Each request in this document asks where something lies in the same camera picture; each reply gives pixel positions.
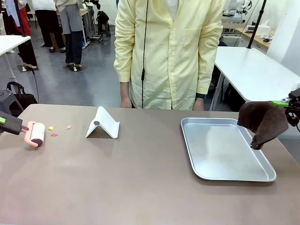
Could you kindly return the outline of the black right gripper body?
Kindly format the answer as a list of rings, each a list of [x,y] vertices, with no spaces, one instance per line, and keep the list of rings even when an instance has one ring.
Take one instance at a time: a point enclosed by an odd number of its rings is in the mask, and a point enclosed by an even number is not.
[[[288,97],[290,100],[297,100],[298,98],[300,98],[300,88],[291,91]]]

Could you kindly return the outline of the person's left hand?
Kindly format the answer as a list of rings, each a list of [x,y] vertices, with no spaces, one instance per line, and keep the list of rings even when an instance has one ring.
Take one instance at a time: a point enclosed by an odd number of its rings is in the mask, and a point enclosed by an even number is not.
[[[197,98],[195,100],[193,111],[203,111],[204,110],[204,99],[203,98]]]

